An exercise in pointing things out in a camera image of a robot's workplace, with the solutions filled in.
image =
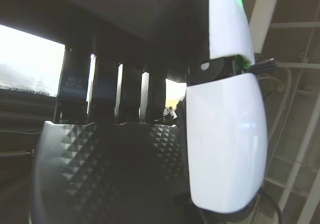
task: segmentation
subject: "wire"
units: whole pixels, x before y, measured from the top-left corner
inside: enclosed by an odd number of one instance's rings
[[[18,133],[18,134],[35,135],[35,134],[40,134],[41,132],[38,132],[38,133],[25,133],[25,132],[19,132],[19,131],[0,130],[0,133]]]
[[[259,193],[261,196],[264,196],[273,205],[273,207],[278,215],[279,224],[285,224],[284,218],[282,216],[282,211],[279,208],[278,204],[275,202],[275,200],[273,200],[273,198],[271,196],[269,196],[269,194],[267,194],[262,188],[259,189]]]

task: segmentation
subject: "black cable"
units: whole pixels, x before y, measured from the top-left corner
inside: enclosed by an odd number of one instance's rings
[[[282,211],[279,208],[278,204],[275,202],[275,200],[273,200],[273,198],[270,197],[269,194],[267,194],[262,188],[260,188],[259,194],[261,196],[265,197],[273,205],[273,207],[278,215],[279,224],[285,224],[284,218],[282,216]]]

